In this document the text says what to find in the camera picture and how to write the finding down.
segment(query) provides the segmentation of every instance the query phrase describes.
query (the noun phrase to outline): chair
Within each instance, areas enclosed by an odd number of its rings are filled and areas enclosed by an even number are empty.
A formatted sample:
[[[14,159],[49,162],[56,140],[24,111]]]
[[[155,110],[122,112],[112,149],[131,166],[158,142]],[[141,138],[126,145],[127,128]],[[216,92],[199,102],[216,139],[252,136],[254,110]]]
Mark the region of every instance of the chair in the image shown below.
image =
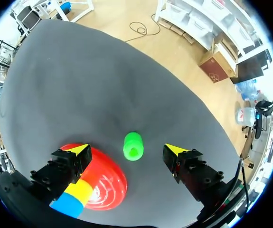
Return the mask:
[[[255,106],[256,117],[255,117],[255,139],[260,138],[262,131],[267,131],[267,117],[273,112],[273,102],[262,100]]]

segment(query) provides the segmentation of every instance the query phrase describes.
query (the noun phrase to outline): blue block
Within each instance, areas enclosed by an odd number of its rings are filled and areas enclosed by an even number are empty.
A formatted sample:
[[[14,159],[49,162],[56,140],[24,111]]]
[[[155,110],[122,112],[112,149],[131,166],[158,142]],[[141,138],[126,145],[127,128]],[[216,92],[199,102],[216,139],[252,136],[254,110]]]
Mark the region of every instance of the blue block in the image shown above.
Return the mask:
[[[51,205],[51,208],[74,218],[77,218],[84,209],[78,199],[65,192]]]

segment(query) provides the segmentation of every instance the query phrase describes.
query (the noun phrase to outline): green cup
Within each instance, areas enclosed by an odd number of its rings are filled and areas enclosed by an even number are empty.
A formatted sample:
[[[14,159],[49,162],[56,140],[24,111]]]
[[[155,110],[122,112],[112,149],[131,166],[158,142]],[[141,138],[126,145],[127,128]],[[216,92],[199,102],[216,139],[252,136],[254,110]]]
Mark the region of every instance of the green cup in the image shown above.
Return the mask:
[[[136,132],[130,132],[126,135],[123,143],[123,154],[130,161],[137,161],[144,154],[141,135]]]

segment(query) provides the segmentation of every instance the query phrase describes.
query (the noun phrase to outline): black cable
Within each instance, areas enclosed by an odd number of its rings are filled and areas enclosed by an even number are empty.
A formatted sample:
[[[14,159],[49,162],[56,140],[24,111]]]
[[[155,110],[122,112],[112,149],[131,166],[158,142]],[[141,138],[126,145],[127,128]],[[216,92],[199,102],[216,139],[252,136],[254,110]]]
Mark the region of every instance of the black cable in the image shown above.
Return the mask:
[[[130,27],[130,29],[132,29],[134,32],[140,34],[141,36],[140,36],[140,37],[135,37],[135,38],[132,38],[132,39],[129,39],[129,40],[126,40],[125,42],[129,42],[129,41],[131,41],[131,40],[135,40],[135,39],[138,39],[138,38],[142,38],[142,37],[144,37],[144,36],[154,36],[154,35],[159,34],[159,33],[160,33],[160,25],[153,19],[153,16],[154,16],[154,15],[155,15],[155,14],[152,14],[152,15],[151,15],[151,19],[152,19],[152,20],[154,21],[154,23],[159,27],[159,30],[158,30],[157,32],[152,33],[152,34],[148,34],[148,29],[147,29],[147,27],[146,27],[143,23],[141,23],[141,22],[139,22],[139,21],[134,21],[134,22],[131,22],[131,23],[130,23],[129,27]],[[133,26],[133,25],[136,25],[136,24],[138,24],[139,27],[137,27],[136,29],[134,29],[132,26]]]
[[[243,176],[243,182],[244,182],[244,189],[245,189],[245,193],[246,193],[246,210],[244,212],[244,215],[247,213],[248,211],[248,207],[249,207],[249,195],[248,195],[248,188],[247,188],[247,183],[246,183],[246,177],[245,177],[245,169],[244,169],[244,163],[242,162],[242,176]]]

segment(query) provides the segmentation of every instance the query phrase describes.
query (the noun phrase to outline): gray tablecloth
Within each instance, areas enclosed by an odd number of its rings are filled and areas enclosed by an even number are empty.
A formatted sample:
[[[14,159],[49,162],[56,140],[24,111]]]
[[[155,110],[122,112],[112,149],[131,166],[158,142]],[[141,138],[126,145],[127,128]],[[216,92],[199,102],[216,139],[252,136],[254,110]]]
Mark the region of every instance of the gray tablecloth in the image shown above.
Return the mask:
[[[100,224],[180,228],[196,219],[202,205],[163,163],[165,143],[198,149],[225,181],[238,163],[214,116],[168,70],[103,32],[58,20],[40,22],[17,52],[1,97],[0,130],[27,177],[67,143],[90,143],[110,155],[128,191],[117,208],[85,209],[79,217]],[[134,162],[122,152],[130,131],[142,135],[145,148]]]

